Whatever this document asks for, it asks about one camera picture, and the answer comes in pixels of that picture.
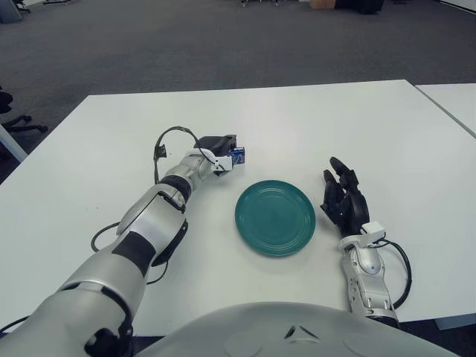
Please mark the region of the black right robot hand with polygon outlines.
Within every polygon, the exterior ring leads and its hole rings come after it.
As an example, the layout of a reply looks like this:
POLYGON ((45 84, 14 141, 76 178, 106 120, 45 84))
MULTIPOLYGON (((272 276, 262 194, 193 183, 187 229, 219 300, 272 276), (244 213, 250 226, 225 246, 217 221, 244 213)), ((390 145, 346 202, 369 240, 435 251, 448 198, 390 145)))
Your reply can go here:
POLYGON ((334 156, 329 162, 338 180, 329 170, 323 171, 325 188, 321 209, 343 238, 360 234, 362 225, 370 221, 370 215, 366 199, 358 188, 356 173, 334 156))

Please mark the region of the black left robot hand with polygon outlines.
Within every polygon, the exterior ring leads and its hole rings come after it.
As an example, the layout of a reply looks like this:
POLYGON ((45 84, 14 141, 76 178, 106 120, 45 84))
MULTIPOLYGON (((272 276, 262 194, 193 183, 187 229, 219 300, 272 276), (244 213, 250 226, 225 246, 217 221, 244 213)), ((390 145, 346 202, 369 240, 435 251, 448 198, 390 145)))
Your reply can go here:
POLYGON ((244 151, 237 146, 236 135, 204 136, 193 148, 205 154, 216 176, 232 171, 234 165, 242 163, 244 151))

